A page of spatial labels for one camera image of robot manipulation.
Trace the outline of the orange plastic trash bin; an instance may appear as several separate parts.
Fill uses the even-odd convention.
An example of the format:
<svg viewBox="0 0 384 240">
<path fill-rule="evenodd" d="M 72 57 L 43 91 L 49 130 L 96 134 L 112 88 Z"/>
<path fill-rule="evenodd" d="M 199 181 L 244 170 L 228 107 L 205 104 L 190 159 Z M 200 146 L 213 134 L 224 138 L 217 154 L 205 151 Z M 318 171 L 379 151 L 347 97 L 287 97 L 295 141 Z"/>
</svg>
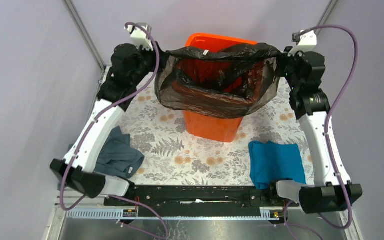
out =
<svg viewBox="0 0 384 240">
<path fill-rule="evenodd" d="M 216 34 L 194 33 L 188 38 L 185 46 L 197 47 L 199 49 L 209 50 L 211 52 L 218 52 L 222 49 L 237 44 L 255 45 L 257 42 Z M 186 130 L 189 134 L 196 137 L 224 143 L 233 142 L 243 120 L 242 117 L 234 119 L 222 119 L 205 116 L 190 111 L 184 111 L 183 117 Z"/>
</svg>

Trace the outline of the black trash bag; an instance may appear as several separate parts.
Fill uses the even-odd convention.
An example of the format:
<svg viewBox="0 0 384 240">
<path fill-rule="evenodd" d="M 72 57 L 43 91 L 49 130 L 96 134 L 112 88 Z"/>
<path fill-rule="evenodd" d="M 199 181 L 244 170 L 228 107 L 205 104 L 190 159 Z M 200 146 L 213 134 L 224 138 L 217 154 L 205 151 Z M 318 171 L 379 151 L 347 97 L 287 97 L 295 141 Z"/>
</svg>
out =
<svg viewBox="0 0 384 240">
<path fill-rule="evenodd" d="M 167 51 L 154 82 L 168 109 L 236 119 L 277 96 L 281 52 L 266 43 L 241 43 L 213 52 L 193 46 Z"/>
</svg>

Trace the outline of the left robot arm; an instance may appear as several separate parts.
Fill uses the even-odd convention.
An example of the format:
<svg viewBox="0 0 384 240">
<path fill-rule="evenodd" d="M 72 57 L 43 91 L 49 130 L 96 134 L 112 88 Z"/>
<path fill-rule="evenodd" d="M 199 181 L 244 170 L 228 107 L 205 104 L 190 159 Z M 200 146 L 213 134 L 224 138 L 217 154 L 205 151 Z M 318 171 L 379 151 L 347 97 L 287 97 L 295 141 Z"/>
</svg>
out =
<svg viewBox="0 0 384 240">
<path fill-rule="evenodd" d="M 132 204 L 135 192 L 124 176 L 97 170 L 99 155 L 115 124 L 141 91 L 138 85 L 149 74 L 155 77 L 164 52 L 159 44 L 124 43 L 114 49 L 112 65 L 96 96 L 92 113 L 80 136 L 63 159 L 53 159 L 50 170 L 60 181 L 60 196 L 71 188 L 88 198 L 116 195 L 124 206 Z"/>
</svg>

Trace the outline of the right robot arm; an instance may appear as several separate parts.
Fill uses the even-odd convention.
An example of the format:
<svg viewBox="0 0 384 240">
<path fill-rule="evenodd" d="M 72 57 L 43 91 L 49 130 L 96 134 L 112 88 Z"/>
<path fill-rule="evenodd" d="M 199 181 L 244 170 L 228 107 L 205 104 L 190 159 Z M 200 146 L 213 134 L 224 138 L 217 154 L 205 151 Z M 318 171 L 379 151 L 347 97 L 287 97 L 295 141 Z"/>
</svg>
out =
<svg viewBox="0 0 384 240">
<path fill-rule="evenodd" d="M 302 127 L 313 159 L 314 184 L 291 178 L 275 180 L 267 191 L 273 206 L 286 199 L 300 205 L 306 214 L 342 212 L 363 195 L 362 186 L 352 183 L 335 141 L 329 114 L 331 105 L 320 85 L 325 73 L 325 58 L 308 51 L 292 54 L 287 48 L 277 58 L 277 74 L 290 87 L 289 103 Z"/>
</svg>

